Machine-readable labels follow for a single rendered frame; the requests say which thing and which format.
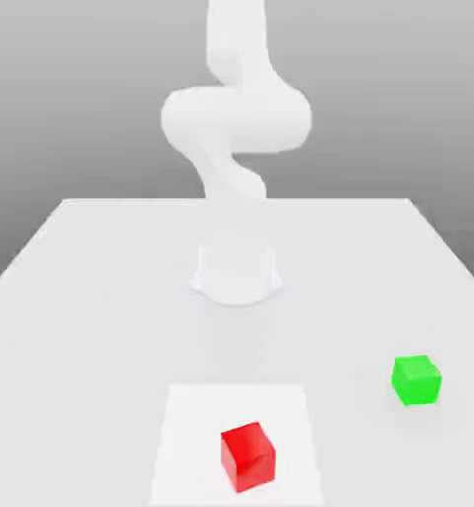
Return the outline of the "small red cube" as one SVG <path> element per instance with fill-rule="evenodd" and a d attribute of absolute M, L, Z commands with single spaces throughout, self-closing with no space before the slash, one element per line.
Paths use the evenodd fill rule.
<path fill-rule="evenodd" d="M 275 480 L 276 450 L 259 422 L 221 432 L 221 464 L 236 493 Z"/>

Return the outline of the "small green cube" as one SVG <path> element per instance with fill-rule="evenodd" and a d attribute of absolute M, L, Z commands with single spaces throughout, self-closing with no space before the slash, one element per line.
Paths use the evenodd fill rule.
<path fill-rule="evenodd" d="M 396 356 L 391 385 L 405 406 L 435 403 L 442 374 L 428 355 Z"/>

